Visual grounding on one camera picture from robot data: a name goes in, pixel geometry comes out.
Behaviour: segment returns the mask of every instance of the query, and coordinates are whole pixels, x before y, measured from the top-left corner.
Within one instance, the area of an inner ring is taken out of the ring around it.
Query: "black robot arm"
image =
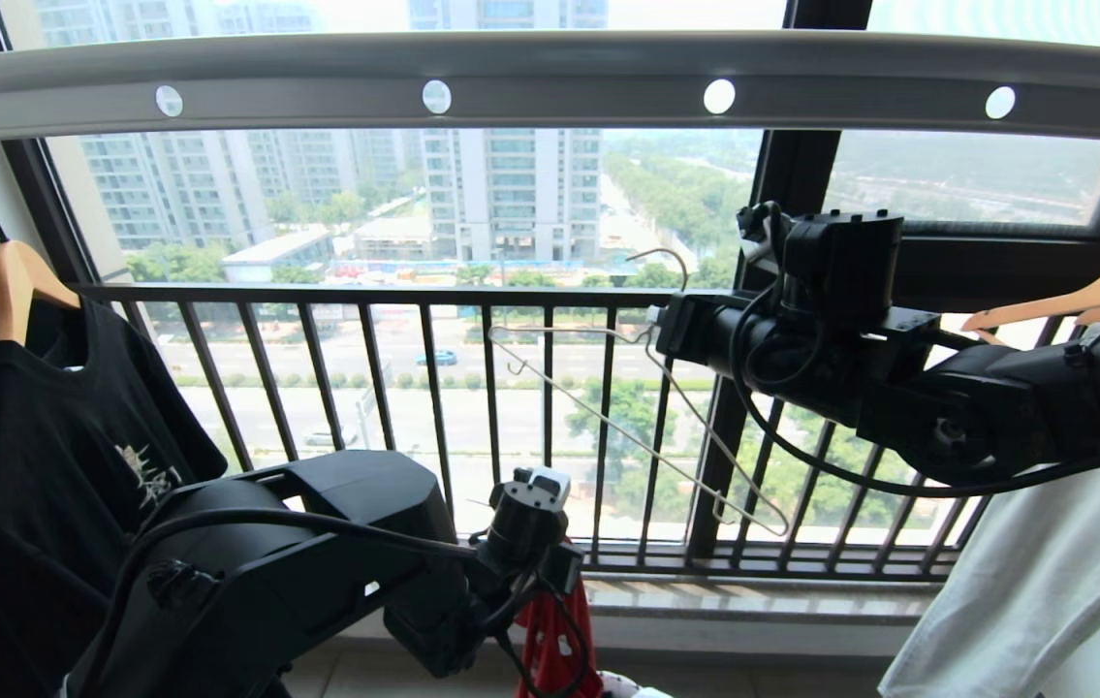
[[[887,211],[785,218],[767,204],[740,211],[739,224],[746,256],[774,257],[777,281],[673,296],[657,310],[667,357],[735,379],[749,410],[750,390],[784,398],[971,488],[953,494],[1043,480],[1014,480],[1037,464],[1100,465],[1100,333],[1020,352],[892,306],[903,218]],[[925,369],[934,345],[957,354]]]
[[[574,587],[568,490],[561,473],[519,469],[493,490],[491,529],[464,546],[437,478],[395,452],[178,489],[134,544],[63,698],[257,698],[292,660],[377,609],[431,675],[453,675],[532,594]]]

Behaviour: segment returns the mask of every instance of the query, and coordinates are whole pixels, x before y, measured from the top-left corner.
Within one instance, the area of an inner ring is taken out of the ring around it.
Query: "sky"
[[[316,4],[330,31],[408,27],[407,0],[316,0]],[[784,9],[784,0],[608,0],[608,26],[681,31],[778,29]],[[1100,0],[875,0],[868,27],[1100,45]]]

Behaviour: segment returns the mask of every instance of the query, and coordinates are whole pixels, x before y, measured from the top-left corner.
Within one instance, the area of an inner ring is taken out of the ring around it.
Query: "floor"
[[[510,698],[515,668],[499,654],[484,654],[464,675],[435,680],[399,651],[314,651],[298,660],[284,684],[296,698]],[[781,663],[768,660],[710,660],[673,663],[666,657],[626,655],[603,668],[624,673],[674,698],[869,698],[877,696],[879,663],[820,666],[803,658]]]

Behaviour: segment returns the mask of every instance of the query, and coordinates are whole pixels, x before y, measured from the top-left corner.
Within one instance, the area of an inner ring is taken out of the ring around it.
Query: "printed graphic on shirt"
[[[124,463],[128,464],[129,468],[132,468],[132,473],[136,476],[136,487],[143,492],[141,508],[148,503],[156,505],[161,497],[169,490],[184,485],[178,473],[175,473],[175,468],[160,470],[152,465],[150,459],[143,458],[150,446],[146,445],[141,451],[136,451],[132,446],[116,445],[114,450],[119,452],[120,456],[123,456]]]

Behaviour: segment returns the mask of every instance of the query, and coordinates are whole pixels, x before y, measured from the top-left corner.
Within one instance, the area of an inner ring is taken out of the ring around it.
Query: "red object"
[[[602,678],[597,676],[597,654],[593,651],[593,624],[588,618],[588,597],[584,594],[584,583],[575,584],[575,591],[563,600],[566,612],[583,632],[588,644],[588,667],[584,671],[584,680],[571,698],[600,698],[602,695]],[[582,655],[580,641],[566,618],[558,609],[553,596],[542,594],[537,596],[515,618],[517,624],[528,629],[524,643],[524,666],[528,667],[537,689],[542,694],[557,694],[571,686],[580,672]],[[519,679],[515,698],[534,698],[528,686]]]

